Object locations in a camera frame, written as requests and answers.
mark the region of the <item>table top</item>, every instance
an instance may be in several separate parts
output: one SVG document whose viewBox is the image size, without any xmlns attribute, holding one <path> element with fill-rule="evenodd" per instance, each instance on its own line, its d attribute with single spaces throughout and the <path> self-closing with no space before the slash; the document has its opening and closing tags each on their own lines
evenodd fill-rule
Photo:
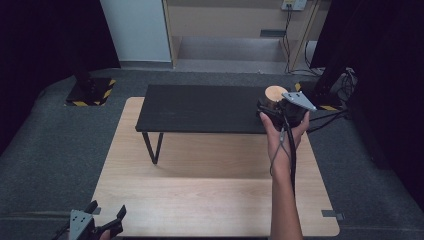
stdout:
<svg viewBox="0 0 424 240">
<path fill-rule="evenodd" d="M 265 134 L 166 133 L 152 164 L 134 130 L 144 98 L 128 99 L 93 200 L 96 225 L 125 204 L 122 237 L 264 237 L 271 224 Z M 158 133 L 151 133 L 152 143 Z M 335 217 L 307 134 L 297 150 L 296 203 L 304 236 L 335 236 Z"/>
<path fill-rule="evenodd" d="M 265 133 L 256 116 L 265 87 L 149 85 L 138 132 Z"/>
</svg>

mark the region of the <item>yellow and black hazard tape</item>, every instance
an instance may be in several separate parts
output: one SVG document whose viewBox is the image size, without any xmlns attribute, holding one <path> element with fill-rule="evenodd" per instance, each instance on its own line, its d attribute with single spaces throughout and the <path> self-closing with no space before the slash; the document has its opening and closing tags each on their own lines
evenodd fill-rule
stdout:
<svg viewBox="0 0 424 240">
<path fill-rule="evenodd" d="M 302 91 L 302 87 L 299 83 L 295 84 L 296 91 Z M 330 105 L 319 105 L 315 106 L 318 110 L 327 110 L 327 111 L 339 111 L 343 110 L 343 106 L 330 106 Z"/>
<path fill-rule="evenodd" d="M 86 106 L 103 106 L 107 99 L 109 98 L 112 88 L 115 85 L 116 80 L 111 79 L 103 98 L 100 101 L 72 101 L 66 102 L 66 106 L 77 106 L 77 107 L 86 107 Z"/>
</svg>

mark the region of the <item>forearm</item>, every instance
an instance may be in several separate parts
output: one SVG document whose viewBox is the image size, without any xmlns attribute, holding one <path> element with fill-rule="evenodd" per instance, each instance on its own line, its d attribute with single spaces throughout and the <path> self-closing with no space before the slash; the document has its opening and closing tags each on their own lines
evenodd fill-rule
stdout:
<svg viewBox="0 0 424 240">
<path fill-rule="evenodd" d="M 273 173 L 271 239 L 303 239 L 290 170 L 287 166 L 275 166 Z"/>
</svg>

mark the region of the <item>table leg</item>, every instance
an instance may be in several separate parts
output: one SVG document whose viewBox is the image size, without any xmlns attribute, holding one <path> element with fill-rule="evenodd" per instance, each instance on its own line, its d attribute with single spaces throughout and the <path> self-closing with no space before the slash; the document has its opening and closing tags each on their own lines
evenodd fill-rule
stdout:
<svg viewBox="0 0 424 240">
<path fill-rule="evenodd" d="M 153 164 L 158 163 L 160 147 L 162 146 L 163 133 L 159 133 L 158 145 L 156 146 L 156 154 L 153 153 L 152 144 L 150 143 L 149 134 L 147 132 L 143 132 L 144 142 L 146 143 L 147 150 L 149 151 L 150 158 L 152 159 Z"/>
</svg>

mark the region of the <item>metal bracket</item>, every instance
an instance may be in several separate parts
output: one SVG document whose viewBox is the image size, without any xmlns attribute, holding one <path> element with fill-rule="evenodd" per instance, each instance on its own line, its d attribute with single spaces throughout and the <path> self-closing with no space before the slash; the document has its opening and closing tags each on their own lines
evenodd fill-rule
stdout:
<svg viewBox="0 0 424 240">
<path fill-rule="evenodd" d="M 283 93 L 284 98 L 299 107 L 306 108 L 315 112 L 317 108 L 309 101 L 309 99 L 302 92 L 289 92 Z"/>
<path fill-rule="evenodd" d="M 69 239 L 78 239 L 93 220 L 93 216 L 83 211 L 71 211 Z"/>
</svg>

